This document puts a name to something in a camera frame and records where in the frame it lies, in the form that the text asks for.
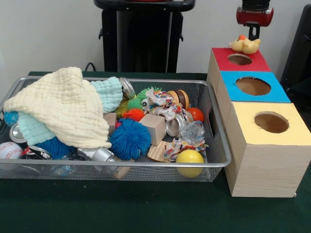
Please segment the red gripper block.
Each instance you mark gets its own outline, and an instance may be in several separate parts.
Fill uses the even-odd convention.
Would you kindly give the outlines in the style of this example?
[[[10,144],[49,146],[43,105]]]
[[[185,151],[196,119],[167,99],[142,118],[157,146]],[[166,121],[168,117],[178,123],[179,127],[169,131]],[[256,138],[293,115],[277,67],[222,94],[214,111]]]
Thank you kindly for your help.
[[[265,10],[247,10],[242,6],[239,6],[236,12],[236,19],[238,24],[244,26],[248,25],[248,39],[253,41],[259,39],[260,27],[267,27],[270,25],[273,15],[273,8],[268,8]]]

